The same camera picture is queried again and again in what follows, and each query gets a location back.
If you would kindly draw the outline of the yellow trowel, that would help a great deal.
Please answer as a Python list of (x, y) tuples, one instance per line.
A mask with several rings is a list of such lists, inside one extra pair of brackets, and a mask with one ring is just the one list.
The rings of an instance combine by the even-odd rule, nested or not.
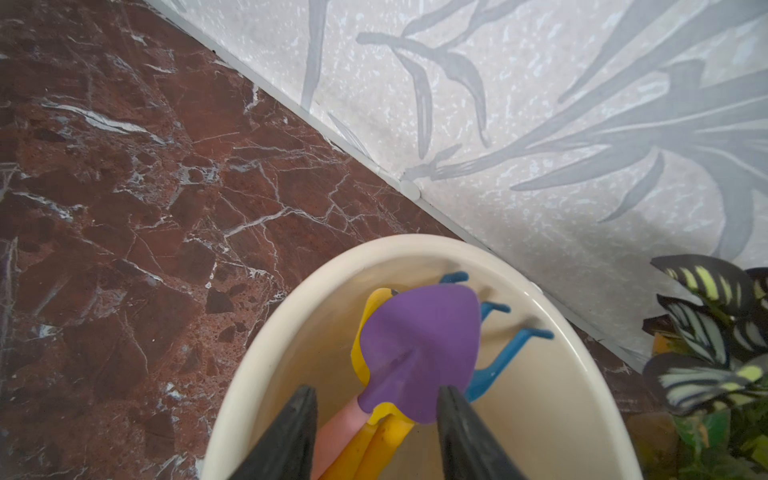
[(392, 404), (367, 415), (352, 399), (317, 434), (311, 477), (377, 479), (413, 427)]

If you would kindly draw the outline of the blue rake yellow handle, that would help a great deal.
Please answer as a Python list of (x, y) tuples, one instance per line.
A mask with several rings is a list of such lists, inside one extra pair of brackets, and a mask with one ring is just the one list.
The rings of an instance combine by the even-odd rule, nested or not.
[[(457, 271), (443, 275), (443, 277), (439, 280), (439, 283), (456, 284), (467, 282), (469, 278), (470, 277), (467, 272)], [(508, 314), (511, 313), (511, 308), (509, 305), (503, 303), (481, 301), (481, 323), (484, 322), (487, 317), (494, 311)], [(520, 353), (525, 345), (533, 338), (553, 340), (555, 338), (555, 334), (549, 329), (519, 329), (487, 367), (475, 370), (470, 380), (469, 386), (465, 391), (466, 399), (472, 403), (485, 395), (498, 379), (500, 374), (514, 360), (514, 358)]]

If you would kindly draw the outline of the purple trowel pink handle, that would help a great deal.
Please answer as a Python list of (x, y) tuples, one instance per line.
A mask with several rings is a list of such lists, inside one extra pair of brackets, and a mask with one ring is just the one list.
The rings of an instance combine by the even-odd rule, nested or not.
[(480, 301), (465, 285), (426, 285), (378, 306), (356, 337), (368, 381), (320, 428), (312, 478), (320, 478), (366, 425), (388, 415), (435, 422), (440, 388), (467, 389), (480, 335)]

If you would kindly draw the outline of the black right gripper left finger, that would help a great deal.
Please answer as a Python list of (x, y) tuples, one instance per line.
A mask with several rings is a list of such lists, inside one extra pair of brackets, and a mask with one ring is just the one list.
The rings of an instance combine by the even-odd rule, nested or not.
[(229, 479), (309, 479), (317, 415), (316, 390), (299, 386)]

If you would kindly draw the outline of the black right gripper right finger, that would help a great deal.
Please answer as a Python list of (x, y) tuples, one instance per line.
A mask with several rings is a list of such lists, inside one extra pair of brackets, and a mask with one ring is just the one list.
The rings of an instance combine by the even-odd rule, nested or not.
[(446, 480), (526, 479), (454, 386), (439, 390), (437, 427)]

